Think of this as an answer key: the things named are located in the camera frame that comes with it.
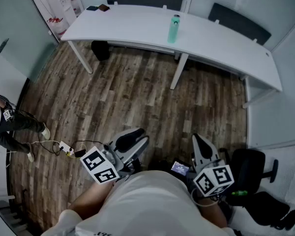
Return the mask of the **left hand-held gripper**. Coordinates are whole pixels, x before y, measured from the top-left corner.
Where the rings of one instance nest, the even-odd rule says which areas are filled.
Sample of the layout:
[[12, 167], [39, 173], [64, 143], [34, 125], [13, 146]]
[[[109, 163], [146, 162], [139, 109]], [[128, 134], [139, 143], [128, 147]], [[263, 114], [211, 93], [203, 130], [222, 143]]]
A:
[[98, 184], [128, 178], [141, 170], [139, 156], [149, 144], [143, 128], [131, 128], [117, 133], [101, 150], [94, 146], [80, 158], [90, 176]]

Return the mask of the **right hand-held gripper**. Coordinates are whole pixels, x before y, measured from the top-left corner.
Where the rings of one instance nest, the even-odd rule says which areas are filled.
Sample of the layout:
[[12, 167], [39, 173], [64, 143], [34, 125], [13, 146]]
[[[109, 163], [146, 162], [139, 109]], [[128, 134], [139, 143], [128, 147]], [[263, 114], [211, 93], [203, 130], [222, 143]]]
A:
[[[196, 166], [220, 159], [216, 147], [207, 138], [194, 133], [192, 144]], [[235, 181], [230, 166], [222, 165], [202, 169], [193, 182], [204, 197], [209, 197], [221, 194]]]

